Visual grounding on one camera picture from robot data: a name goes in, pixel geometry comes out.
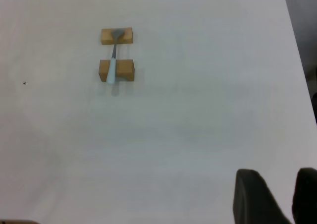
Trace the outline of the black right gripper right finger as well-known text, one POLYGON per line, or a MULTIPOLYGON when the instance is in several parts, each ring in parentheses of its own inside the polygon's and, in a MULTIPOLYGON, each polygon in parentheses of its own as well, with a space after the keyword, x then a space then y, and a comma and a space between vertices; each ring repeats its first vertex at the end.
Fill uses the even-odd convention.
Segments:
POLYGON ((301 168, 298 171, 292 205, 296 224, 317 223, 317 170, 301 168))

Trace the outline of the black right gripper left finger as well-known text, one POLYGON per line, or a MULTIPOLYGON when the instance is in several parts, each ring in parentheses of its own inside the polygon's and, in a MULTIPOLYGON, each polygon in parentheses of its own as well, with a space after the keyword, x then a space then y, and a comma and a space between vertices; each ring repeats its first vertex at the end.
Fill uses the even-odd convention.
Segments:
POLYGON ((236 224, 289 224, 261 175, 251 169, 236 172, 233 199, 236 224))

